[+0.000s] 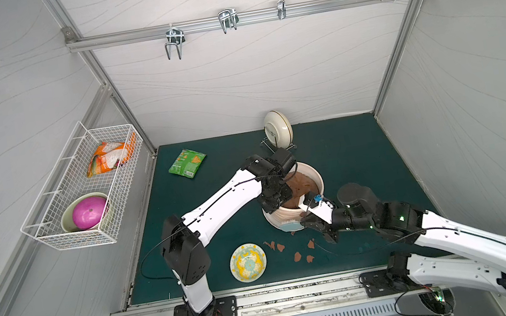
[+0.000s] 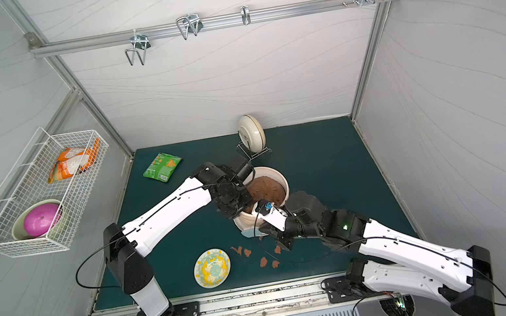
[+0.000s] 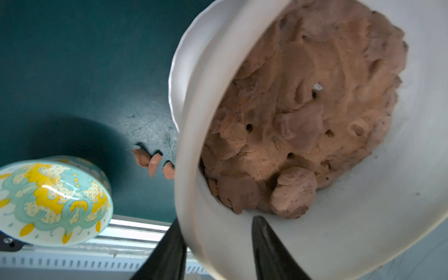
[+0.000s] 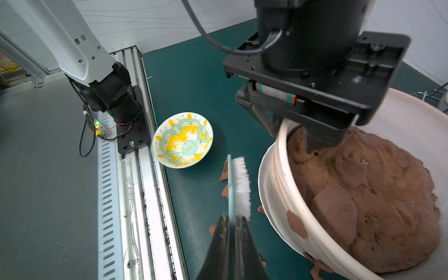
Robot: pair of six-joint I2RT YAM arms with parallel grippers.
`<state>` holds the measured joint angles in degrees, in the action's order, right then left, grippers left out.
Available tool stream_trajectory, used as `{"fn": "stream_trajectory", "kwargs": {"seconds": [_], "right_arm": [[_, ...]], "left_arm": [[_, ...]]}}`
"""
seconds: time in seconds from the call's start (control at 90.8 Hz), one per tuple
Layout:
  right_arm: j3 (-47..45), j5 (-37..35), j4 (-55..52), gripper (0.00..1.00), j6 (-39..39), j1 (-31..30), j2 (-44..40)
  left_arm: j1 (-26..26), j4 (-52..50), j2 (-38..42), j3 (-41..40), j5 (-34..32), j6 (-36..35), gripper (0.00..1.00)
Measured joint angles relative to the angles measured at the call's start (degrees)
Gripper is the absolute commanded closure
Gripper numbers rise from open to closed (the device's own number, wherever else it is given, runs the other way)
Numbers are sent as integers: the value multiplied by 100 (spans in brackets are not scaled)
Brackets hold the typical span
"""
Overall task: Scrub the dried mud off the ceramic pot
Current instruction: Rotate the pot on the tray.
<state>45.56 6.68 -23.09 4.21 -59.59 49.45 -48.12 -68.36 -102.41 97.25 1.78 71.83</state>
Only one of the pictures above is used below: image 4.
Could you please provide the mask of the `light teal scrub brush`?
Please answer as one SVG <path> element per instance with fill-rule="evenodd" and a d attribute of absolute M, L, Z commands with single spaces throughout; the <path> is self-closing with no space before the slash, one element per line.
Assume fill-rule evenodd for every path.
<path fill-rule="evenodd" d="M 250 219 L 250 177 L 244 157 L 227 156 L 228 172 L 228 210 L 231 224 L 235 224 L 237 217 Z"/>

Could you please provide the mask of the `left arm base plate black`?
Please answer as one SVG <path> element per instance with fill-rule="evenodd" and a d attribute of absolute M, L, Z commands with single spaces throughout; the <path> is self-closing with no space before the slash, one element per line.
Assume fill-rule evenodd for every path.
<path fill-rule="evenodd" d="M 122 156 L 135 152 L 151 142 L 142 90 L 139 86 L 134 86 L 133 90 L 136 94 L 136 102 L 142 107 L 142 113 L 139 119 L 133 122 L 131 129 L 126 134 L 117 138 L 118 152 Z"/>

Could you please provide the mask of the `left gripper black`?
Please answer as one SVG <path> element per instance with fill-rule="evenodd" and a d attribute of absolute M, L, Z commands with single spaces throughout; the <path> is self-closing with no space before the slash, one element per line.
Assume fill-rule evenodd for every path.
<path fill-rule="evenodd" d="M 258 31 L 227 56 L 227 77 L 245 78 L 237 102 L 271 135 L 283 119 L 303 126 L 307 153 L 339 145 L 367 125 L 411 44 L 364 30 L 373 1 L 256 1 Z"/>

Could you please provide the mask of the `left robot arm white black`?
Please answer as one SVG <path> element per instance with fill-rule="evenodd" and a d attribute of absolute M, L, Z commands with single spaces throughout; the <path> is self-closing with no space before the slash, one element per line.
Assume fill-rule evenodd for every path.
<path fill-rule="evenodd" d="M 127 69 L 103 48 L 72 1 L 11 1 L 49 48 L 84 104 L 130 123 L 142 114 Z M 236 101 L 270 135 L 283 119 L 305 128 L 305 149 L 339 145 L 382 104 L 410 37 L 363 31 L 372 1 L 256 1 L 258 31 L 239 48 L 216 42 L 189 2 L 202 37 L 226 53 L 227 77 L 246 84 Z"/>

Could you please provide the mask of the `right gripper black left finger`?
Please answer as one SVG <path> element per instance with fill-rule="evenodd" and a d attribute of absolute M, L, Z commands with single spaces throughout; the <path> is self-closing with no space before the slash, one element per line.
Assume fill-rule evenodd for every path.
<path fill-rule="evenodd" d="M 197 280 L 229 279 L 230 237 L 231 224 L 229 217 L 221 215 Z"/>

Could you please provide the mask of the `white ceramic pot with mud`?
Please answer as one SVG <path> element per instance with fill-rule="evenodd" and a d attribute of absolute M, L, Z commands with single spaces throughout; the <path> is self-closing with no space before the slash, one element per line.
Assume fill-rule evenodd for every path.
<path fill-rule="evenodd" d="M 264 212 L 311 274 L 448 277 L 448 116 L 395 89 L 373 120 L 316 148 L 285 119 L 259 169 Z"/>

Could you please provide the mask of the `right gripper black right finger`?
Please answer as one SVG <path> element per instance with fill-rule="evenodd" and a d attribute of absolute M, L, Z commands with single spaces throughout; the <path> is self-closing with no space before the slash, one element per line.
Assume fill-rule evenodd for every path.
<path fill-rule="evenodd" d="M 234 279 L 269 280 L 255 246 L 248 220 L 237 216 L 234 224 Z"/>

